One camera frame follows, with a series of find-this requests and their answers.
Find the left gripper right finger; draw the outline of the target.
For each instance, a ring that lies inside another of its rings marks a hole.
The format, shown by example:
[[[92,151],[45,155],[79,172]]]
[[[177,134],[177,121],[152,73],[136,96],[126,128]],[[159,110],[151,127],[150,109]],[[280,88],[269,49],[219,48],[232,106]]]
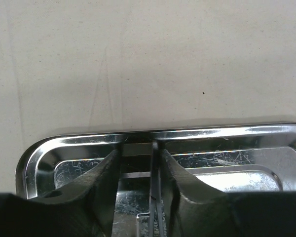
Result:
[[[160,182],[170,237],[296,237],[296,192],[224,193],[160,151]]]

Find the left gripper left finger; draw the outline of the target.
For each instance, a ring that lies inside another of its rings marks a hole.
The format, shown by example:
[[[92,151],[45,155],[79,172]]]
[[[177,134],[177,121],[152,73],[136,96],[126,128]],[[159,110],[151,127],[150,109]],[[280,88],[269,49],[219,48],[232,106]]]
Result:
[[[109,237],[121,152],[40,197],[0,193],[0,237]]]

